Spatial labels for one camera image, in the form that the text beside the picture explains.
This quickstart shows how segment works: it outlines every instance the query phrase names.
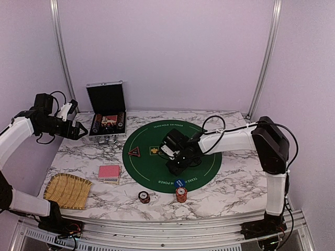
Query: table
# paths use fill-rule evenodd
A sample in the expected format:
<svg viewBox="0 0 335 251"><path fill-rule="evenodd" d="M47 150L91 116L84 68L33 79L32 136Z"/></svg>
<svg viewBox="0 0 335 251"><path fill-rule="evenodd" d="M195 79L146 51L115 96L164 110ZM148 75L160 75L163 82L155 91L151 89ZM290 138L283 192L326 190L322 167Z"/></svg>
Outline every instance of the table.
<svg viewBox="0 0 335 251"><path fill-rule="evenodd" d="M214 111L129 111L127 132L131 135L139 127L158 120L176 119L199 126L210 115L224 117L227 128L245 125L239 112ZM90 128L93 113L79 113L77 121ZM207 129L222 127L220 120L210 120ZM90 180L93 184L85 210L64 210L63 215L121 221L171 221L205 219L265 209L266 177L259 158L253 151L222 154L218 174L207 185L188 193L186 203L178 203L175 195L149 190L135 182L124 167L120 185L109 185L97 180L99 166L122 166L122 148L126 136L118 137L114 145L98 145L88 136L78 141L64 139L47 172L39 197L57 173L68 173ZM138 193L145 190L151 201L142 204Z"/></svg>

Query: woven basket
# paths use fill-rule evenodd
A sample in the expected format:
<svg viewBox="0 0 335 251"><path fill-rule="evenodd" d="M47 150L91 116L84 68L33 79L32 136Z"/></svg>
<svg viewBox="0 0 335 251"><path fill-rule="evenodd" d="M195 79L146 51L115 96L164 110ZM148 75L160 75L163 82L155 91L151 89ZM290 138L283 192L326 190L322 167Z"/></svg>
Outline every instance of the woven basket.
<svg viewBox="0 0 335 251"><path fill-rule="evenodd" d="M44 199L58 203L63 209L84 210L92 182L71 174L56 174L44 191Z"/></svg>

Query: wall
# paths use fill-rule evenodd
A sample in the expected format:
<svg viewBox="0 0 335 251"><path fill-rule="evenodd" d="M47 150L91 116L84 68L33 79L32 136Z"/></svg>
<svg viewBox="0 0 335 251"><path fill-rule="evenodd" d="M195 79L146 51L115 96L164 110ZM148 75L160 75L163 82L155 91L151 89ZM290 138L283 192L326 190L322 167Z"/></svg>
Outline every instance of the wall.
<svg viewBox="0 0 335 251"><path fill-rule="evenodd" d="M316 250L335 245L335 2L284 1L276 47L254 116L296 134L289 196L302 208Z"/></svg>
<svg viewBox="0 0 335 251"><path fill-rule="evenodd" d="M127 108L247 112L274 1L59 1L80 110L85 86L126 81Z"/></svg>
<svg viewBox="0 0 335 251"><path fill-rule="evenodd" d="M35 94L66 89L49 1L2 0L0 17L0 128L5 128L34 104ZM31 195L38 194L61 142L43 146L35 140L27 139L3 169L11 185ZM8 250L16 222L15 215L0 215L0 250Z"/></svg>

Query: green poker mat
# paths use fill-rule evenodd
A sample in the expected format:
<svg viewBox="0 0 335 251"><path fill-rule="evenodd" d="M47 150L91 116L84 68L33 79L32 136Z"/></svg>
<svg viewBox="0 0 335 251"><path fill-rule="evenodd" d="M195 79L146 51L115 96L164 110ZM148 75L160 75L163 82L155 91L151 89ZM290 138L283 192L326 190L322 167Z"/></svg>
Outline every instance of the green poker mat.
<svg viewBox="0 0 335 251"><path fill-rule="evenodd" d="M215 177L221 166L222 155L221 153L205 155L200 165L189 167L178 176L171 174L165 165L167 160L158 154L163 138L173 128L188 137L201 131L201 127L195 124L179 120L161 120L146 124L127 139L122 153L123 163L129 175L146 188L157 192L175 193L174 182L183 179L186 182L185 188L193 191ZM128 154L137 147L140 157Z"/></svg>

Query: red triangular button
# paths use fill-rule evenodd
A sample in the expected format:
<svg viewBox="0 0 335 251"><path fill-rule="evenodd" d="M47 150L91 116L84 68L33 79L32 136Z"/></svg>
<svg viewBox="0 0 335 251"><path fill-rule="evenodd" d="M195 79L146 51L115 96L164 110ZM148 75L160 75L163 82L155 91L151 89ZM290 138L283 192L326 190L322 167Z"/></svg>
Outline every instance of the red triangular button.
<svg viewBox="0 0 335 251"><path fill-rule="evenodd" d="M138 146L136 148L134 148L133 150L131 150L128 155L131 155L131 156L136 156L136 157L141 157L141 154L140 154L140 149L138 148Z"/></svg>

